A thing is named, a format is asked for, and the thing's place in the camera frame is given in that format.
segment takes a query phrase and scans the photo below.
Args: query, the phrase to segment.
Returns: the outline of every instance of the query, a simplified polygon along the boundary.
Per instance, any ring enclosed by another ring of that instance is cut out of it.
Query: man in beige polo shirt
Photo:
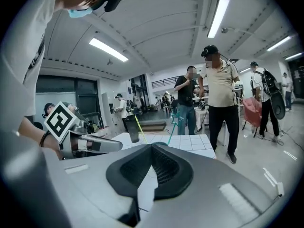
[[[207,46],[202,52],[206,66],[203,67],[199,76],[200,94],[203,96],[203,78],[207,77],[209,85],[209,129],[210,143],[213,150],[217,147],[219,131],[225,120],[229,131],[229,145],[227,157],[231,163],[236,163],[234,151],[238,143],[238,106],[235,94],[232,91],[232,83],[239,80],[238,72],[234,65],[220,58],[216,46]]]

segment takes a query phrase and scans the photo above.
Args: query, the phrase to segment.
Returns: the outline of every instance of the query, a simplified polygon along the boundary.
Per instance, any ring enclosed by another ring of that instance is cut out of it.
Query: chair leg
[[[245,128],[245,125],[246,125],[246,122],[247,122],[247,120],[245,120],[245,124],[244,124],[244,126],[243,126],[242,130],[244,130],[244,128]]]
[[[256,136],[256,133],[257,133],[257,128],[256,128],[256,132],[255,132],[255,135],[253,135],[253,137],[255,137],[255,136]]]

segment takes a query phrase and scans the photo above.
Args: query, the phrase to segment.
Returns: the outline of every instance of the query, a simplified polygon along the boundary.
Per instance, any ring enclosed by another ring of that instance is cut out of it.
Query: white ceiling
[[[105,13],[101,7],[81,19],[71,19],[66,11],[56,12],[46,30],[45,62],[88,67],[119,80],[202,62],[201,51],[210,44],[229,58],[262,59],[269,54],[269,46],[295,34],[273,1],[230,0],[221,28],[231,29],[207,38],[216,3],[217,0],[122,0],[113,12]],[[129,60],[122,62],[89,45],[92,38]],[[274,53],[288,56],[300,50],[295,36]],[[107,65],[109,59],[113,64]]]

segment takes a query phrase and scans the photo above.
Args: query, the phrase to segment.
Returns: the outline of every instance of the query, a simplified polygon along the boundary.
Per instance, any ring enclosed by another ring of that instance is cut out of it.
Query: black fisheye border
[[[27,0],[2,0],[2,18],[1,18],[1,30],[0,30],[0,39],[2,41],[3,36],[8,29],[9,25],[11,24],[12,20],[14,19],[15,15],[18,13],[20,8]],[[299,18],[303,14],[303,0],[275,0],[278,5],[281,7],[285,15],[290,20],[291,24],[293,25],[294,29],[299,34],[299,38],[303,44],[303,23],[302,18]],[[11,195],[10,191],[6,188],[3,181],[0,180],[0,191],[3,197],[5,198],[4,204],[5,209],[4,212],[1,213],[1,217],[3,217],[2,221],[4,224],[8,224],[9,226],[13,227],[14,225],[17,226],[19,221],[22,220],[23,225],[30,225],[30,227],[36,227],[33,224],[32,220],[28,216],[24,209],[19,206],[19,204],[14,200],[14,197]],[[289,223],[290,226],[294,226],[294,224],[301,224],[302,222],[302,215],[301,207],[302,201],[304,200],[304,179],[303,175],[299,180],[299,183],[292,194],[290,200],[287,201],[287,204],[277,215],[277,217],[273,220],[269,227],[281,227],[286,226]],[[11,214],[14,214],[14,219],[9,219],[8,217]]]

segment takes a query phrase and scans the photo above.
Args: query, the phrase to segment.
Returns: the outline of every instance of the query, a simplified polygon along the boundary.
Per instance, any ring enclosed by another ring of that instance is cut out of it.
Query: black wristband
[[[41,140],[40,140],[40,143],[39,143],[39,146],[40,146],[40,147],[43,147],[43,143],[44,143],[46,137],[47,137],[49,134],[51,134],[51,132],[50,132],[49,130],[47,130],[47,131],[44,133],[44,135],[42,136],[42,138],[41,138]]]

